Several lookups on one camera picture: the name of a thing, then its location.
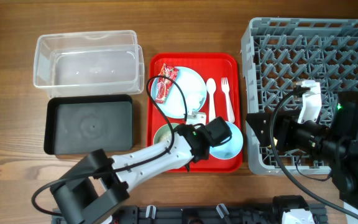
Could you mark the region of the green bowl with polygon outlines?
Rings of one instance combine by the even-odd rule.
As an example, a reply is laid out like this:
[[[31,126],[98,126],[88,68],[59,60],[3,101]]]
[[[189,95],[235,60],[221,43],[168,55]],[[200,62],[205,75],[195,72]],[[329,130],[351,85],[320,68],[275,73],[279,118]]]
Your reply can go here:
[[[170,145],[171,131],[168,124],[161,126],[154,135],[153,145],[163,142],[165,146]]]

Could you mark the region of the yellow plastic cup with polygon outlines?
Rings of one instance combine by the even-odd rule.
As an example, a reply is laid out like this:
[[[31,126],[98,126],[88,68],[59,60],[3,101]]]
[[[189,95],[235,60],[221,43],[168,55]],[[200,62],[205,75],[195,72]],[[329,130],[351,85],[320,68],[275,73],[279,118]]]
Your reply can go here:
[[[278,140],[276,138],[273,138],[273,145],[277,147]]]

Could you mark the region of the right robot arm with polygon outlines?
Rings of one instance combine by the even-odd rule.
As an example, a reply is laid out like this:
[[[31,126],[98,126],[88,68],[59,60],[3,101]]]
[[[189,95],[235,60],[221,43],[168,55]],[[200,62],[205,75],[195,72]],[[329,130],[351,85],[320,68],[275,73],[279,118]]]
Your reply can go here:
[[[255,132],[259,143],[272,148],[273,156],[284,174],[304,193],[317,201],[358,220],[354,212],[339,207],[310,192],[287,170],[278,153],[288,148],[300,149],[311,157],[328,161],[333,184],[339,198],[358,210],[358,91],[340,92],[336,114],[331,126],[318,120],[294,117],[300,111],[282,111],[293,96],[306,96],[310,88],[300,87],[279,101],[273,113],[249,113],[247,124]]]

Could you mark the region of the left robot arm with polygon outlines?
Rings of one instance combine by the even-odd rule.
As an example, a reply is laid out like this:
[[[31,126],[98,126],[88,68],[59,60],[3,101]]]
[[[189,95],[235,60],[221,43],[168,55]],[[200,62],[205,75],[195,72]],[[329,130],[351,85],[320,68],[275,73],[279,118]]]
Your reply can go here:
[[[108,157],[102,149],[89,153],[50,191],[67,223],[102,223],[138,185],[165,171],[207,160],[210,148],[231,136],[221,117],[206,125],[180,124],[172,137],[131,154]]]

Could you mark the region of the light blue bowl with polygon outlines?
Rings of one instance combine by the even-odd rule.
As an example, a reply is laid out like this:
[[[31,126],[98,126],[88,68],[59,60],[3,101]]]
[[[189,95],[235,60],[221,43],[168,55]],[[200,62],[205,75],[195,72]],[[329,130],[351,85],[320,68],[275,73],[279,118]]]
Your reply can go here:
[[[228,121],[226,123],[231,130],[232,138],[221,146],[210,147],[209,149],[209,153],[213,157],[222,160],[236,157],[241,152],[244,142],[241,130],[233,123]]]

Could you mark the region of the red snack wrapper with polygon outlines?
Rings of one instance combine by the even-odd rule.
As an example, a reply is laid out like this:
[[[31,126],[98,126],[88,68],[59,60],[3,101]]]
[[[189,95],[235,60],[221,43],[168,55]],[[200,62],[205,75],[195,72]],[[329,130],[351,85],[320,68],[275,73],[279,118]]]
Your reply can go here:
[[[178,69],[173,66],[163,64],[159,76],[164,76],[165,78],[158,78],[157,81],[158,93],[155,98],[155,101],[157,103],[165,103],[167,96],[170,92],[170,89],[173,85],[171,80],[175,81],[177,79]]]

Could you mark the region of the white napkin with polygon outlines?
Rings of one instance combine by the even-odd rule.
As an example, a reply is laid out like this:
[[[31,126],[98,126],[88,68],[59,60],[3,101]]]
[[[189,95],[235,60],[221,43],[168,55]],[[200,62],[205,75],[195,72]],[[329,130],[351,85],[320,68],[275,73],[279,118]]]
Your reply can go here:
[[[196,111],[203,104],[204,96],[199,93],[190,93],[186,97],[186,104],[188,107],[188,111]]]

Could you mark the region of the white rice pile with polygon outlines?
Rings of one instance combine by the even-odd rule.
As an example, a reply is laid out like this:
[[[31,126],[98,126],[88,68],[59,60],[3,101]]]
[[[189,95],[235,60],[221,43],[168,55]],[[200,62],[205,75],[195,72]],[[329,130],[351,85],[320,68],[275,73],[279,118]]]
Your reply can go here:
[[[167,130],[164,133],[161,134],[159,140],[160,141],[165,141],[166,139],[170,139],[172,137],[171,131]]]

